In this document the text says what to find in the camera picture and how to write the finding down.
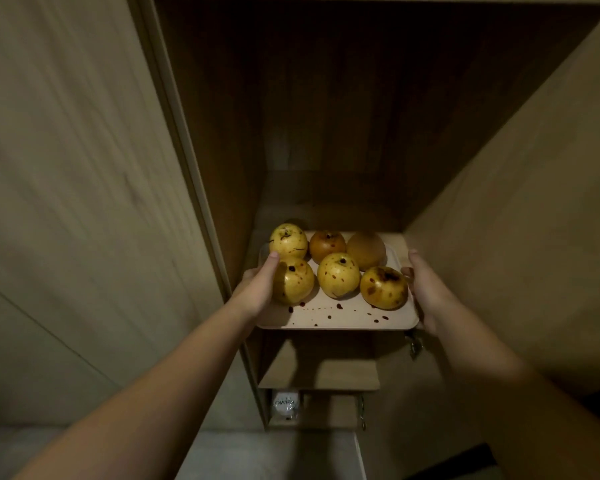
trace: brown apple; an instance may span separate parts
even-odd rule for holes
[[[355,259],[361,271],[384,264],[386,249],[384,242],[375,232],[360,231],[347,242],[347,254]]]
[[[327,255],[318,266],[318,283],[330,298],[342,298],[358,288],[360,268],[346,253]]]
[[[360,293],[369,305],[383,310],[403,306],[409,298],[407,278],[389,266],[375,266],[360,279]]]
[[[315,275],[302,258],[288,256],[280,259],[273,278],[273,298],[285,305],[293,305],[309,296]]]
[[[316,263],[320,262],[331,253],[343,253],[347,250],[347,243],[341,233],[330,230],[316,231],[309,241],[309,252]]]
[[[277,251],[281,258],[303,258],[308,247],[306,235],[295,224],[280,224],[269,238],[269,252]]]

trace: bruised apple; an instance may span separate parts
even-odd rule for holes
[[[360,270],[380,266],[386,258],[384,242],[375,232],[357,232],[347,243],[347,254],[355,259]]]
[[[342,298],[358,288],[360,268],[346,253],[332,253],[318,266],[318,283],[330,298]]]
[[[285,305],[293,305],[309,296],[314,282],[313,270],[304,259],[280,258],[273,278],[273,298]]]
[[[389,266],[375,266],[360,279],[360,293],[369,305],[383,310],[403,306],[409,298],[407,278]]]
[[[347,243],[341,233],[330,230],[319,230],[311,237],[309,252],[316,263],[320,262],[331,253],[343,253],[347,250]]]
[[[269,238],[269,252],[277,251],[281,258],[303,258],[308,247],[306,235],[295,224],[280,224]]]

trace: yellow apple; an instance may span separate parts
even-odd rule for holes
[[[380,266],[386,258],[384,242],[375,232],[359,231],[347,242],[347,254],[358,262],[360,270]]]
[[[389,266],[375,266],[360,279],[360,293],[369,305],[383,310],[403,306],[409,298],[407,278]]]
[[[277,251],[281,258],[303,258],[307,248],[306,235],[295,224],[280,224],[269,238],[269,252]]]
[[[273,278],[273,298],[285,305],[293,305],[309,296],[314,282],[315,275],[307,261],[283,257]]]
[[[319,230],[311,236],[309,252],[316,263],[320,262],[331,253],[343,253],[347,250],[344,237],[337,231]]]
[[[332,253],[318,266],[318,283],[330,298],[342,298],[358,288],[360,268],[346,253]]]

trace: forearm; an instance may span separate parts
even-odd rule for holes
[[[173,478],[252,327],[252,317],[229,302],[17,478]]]
[[[600,473],[597,418],[460,302],[445,304],[436,330],[460,395],[509,478],[581,479]]]

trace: hand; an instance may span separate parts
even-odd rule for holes
[[[273,277],[279,261],[280,255],[274,251],[261,267],[247,269],[229,302],[238,304],[250,317],[256,318],[271,301]]]
[[[411,292],[419,305],[420,323],[430,334],[436,334],[436,319],[444,307],[457,301],[447,285],[440,279],[424,258],[416,250],[409,251],[409,259],[413,267],[403,267],[402,273],[407,276]]]

